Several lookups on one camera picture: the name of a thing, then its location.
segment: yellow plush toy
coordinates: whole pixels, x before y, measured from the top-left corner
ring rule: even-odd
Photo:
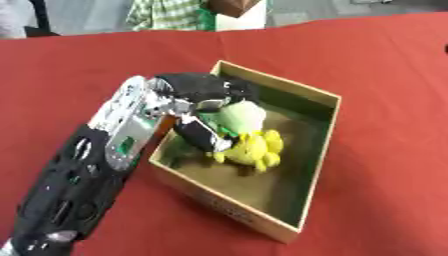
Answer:
[[[231,149],[211,154],[213,158],[224,163],[225,159],[253,165],[259,172],[280,164],[280,152],[283,150],[283,140],[275,130],[254,132],[240,135],[239,142]]]

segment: robotic arm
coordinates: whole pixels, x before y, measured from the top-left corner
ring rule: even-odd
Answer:
[[[223,151],[234,141],[218,136],[196,114],[252,94],[248,86],[210,74],[129,78],[43,168],[17,209],[0,256],[69,255],[113,205],[163,116],[178,118],[174,129],[190,144]]]

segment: red tablecloth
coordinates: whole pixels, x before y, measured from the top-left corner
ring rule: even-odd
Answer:
[[[0,239],[40,168],[125,78],[225,59],[343,96],[304,232],[274,242],[164,187],[143,163],[75,255],[447,255],[447,27],[437,13],[1,41]]]

